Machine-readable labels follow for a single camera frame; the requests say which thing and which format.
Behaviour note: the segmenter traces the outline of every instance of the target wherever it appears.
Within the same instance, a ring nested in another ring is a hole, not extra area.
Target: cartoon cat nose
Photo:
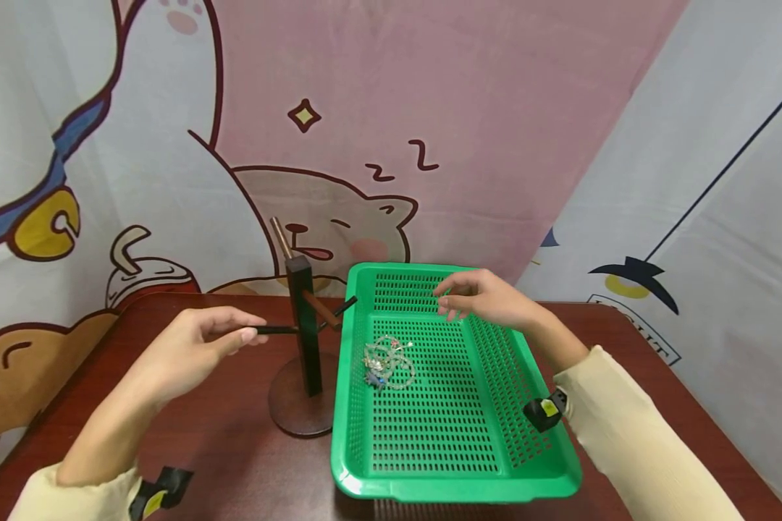
[[[291,232],[291,234],[303,234],[305,231],[309,230],[307,226],[304,226],[303,224],[296,224],[296,223],[290,223],[285,227],[288,232]]]

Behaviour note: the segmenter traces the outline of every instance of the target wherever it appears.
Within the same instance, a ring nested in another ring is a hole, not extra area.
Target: sparkle star
[[[295,109],[288,111],[287,116],[295,123],[301,133],[307,133],[310,127],[321,121],[321,115],[310,105],[310,100],[304,98]]]

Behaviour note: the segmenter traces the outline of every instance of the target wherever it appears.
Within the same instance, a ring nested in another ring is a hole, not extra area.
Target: wooden table
[[[327,301],[329,306],[337,303]],[[0,521],[12,509],[25,479],[36,468],[63,458],[93,408],[179,311],[227,304],[270,323],[292,322],[286,297],[165,294],[134,302],[0,469]],[[547,306],[579,338],[603,345],[631,373],[747,520],[782,520],[779,500],[622,314],[597,304]],[[321,348],[337,352],[338,341],[336,333],[326,330]],[[329,435],[292,439],[269,418],[269,383],[296,355],[293,336],[273,336],[264,346],[228,358],[203,385],[162,411],[140,451],[144,475],[155,478],[162,465],[187,468],[195,475],[182,504],[151,520],[629,519],[614,488],[578,444],[584,482],[569,499],[496,506],[348,498],[332,482]],[[542,369],[550,382],[550,369]]]

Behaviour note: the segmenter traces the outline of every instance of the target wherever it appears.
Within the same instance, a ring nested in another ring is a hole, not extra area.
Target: left hand
[[[230,306],[184,309],[133,363],[122,382],[133,384],[150,404],[165,405],[203,383],[223,357],[269,340],[254,329],[265,324],[263,318]]]

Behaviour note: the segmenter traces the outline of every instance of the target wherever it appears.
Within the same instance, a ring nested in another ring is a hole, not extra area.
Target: black vertical post
[[[316,311],[303,294],[305,291],[313,294],[313,269],[303,255],[286,258],[285,265],[293,318],[298,326],[298,357],[304,375],[304,391],[312,397],[321,393],[319,330],[316,325]]]

